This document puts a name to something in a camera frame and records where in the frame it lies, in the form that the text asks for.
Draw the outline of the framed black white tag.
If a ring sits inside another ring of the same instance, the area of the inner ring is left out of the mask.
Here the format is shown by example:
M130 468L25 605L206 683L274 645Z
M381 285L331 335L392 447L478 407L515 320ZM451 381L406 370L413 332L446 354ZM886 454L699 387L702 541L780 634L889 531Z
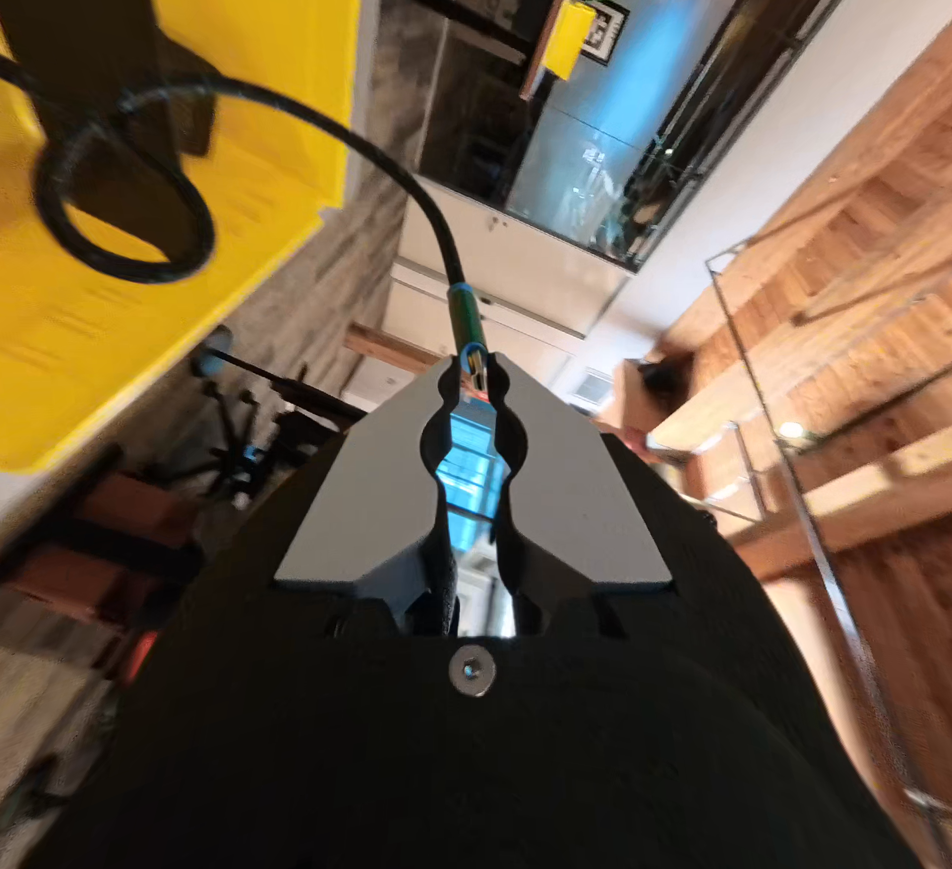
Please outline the framed black white tag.
M625 30L630 10L611 0L587 1L594 13L581 54L602 67L609 66L616 46Z

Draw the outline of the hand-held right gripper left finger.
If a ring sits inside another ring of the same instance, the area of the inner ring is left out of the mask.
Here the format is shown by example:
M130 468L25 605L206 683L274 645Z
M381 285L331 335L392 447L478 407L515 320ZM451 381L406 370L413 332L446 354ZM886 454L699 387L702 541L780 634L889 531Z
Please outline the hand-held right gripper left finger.
M383 601L415 634L452 631L457 566L438 469L457 404L451 356L351 427L275 574L279 585Z

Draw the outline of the black hdmi cable green plug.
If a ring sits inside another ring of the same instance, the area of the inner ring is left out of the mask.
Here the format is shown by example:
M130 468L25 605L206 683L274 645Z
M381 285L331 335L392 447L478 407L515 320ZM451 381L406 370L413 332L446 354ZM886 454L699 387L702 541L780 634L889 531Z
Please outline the black hdmi cable green plug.
M422 211L435 237L447 279L446 299L457 359L475 389L488 387L489 351L482 315L467 282L457 244L435 200L397 161L350 128L311 106L264 86L223 75L185 75L124 89L113 107L93 112L70 127L62 141L49 143L33 171L32 198L40 220L54 241L81 264L101 275L138 284L186 280L203 270L216 245L215 225L203 196L181 169L172 168L122 133L125 122L141 109L179 97L221 96L254 103L306 124L343 144L386 174ZM72 197L74 175L95 137L113 137L173 188L194 223L194 241L178 259L144 261L108 251L89 240L70 220L65 204Z

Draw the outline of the white cabinet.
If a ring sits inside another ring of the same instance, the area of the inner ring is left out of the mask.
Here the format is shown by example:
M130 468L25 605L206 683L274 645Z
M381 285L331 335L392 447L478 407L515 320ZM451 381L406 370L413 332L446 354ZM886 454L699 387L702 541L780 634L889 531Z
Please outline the white cabinet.
M454 235L489 350L548 385L616 299L622 269L506 213L422 180ZM454 350L447 281L429 222L406 211L383 330L424 350Z

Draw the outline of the black office chair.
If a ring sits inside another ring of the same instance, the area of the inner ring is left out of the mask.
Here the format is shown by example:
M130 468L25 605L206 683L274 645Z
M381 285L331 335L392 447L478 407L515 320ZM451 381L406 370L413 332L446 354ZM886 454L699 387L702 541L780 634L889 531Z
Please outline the black office chair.
M224 444L210 447L208 459L174 473L170 482L212 476L204 497L227 499L240 507L256 499L278 473L304 466L330 439L360 422L366 412L306 383L306 366L296 376L275 375L235 357L232 345L232 330L219 325L189 356L189 370L202 381L203 396L215 403ZM249 389L241 390L236 401L247 411L244 423L236 423L216 381L225 365L266 380L270 390L290 407L272 418L274 431L264 446L254 441L262 404Z

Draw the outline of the yellow plastic bin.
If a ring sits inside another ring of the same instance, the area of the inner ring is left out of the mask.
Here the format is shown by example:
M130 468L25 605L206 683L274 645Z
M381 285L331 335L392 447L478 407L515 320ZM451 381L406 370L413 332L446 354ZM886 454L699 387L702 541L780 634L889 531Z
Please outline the yellow plastic bin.
M571 77L596 18L593 7L576 0L563 1L542 56L548 72L561 80Z
M361 0L153 0L161 30L217 75L351 123ZM69 256L40 220L33 169L46 143L2 82L2 474L74 454L342 206L348 152L261 105L214 97L206 157L181 157L216 245L189 279L138 284Z

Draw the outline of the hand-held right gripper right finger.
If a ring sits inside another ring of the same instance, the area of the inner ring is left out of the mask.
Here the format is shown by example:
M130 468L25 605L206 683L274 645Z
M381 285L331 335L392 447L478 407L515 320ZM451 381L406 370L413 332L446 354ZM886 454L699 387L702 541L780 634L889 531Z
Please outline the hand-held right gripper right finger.
M671 588L597 427L502 354L489 357L489 401L508 469L493 530L516 635L540 634L569 601Z

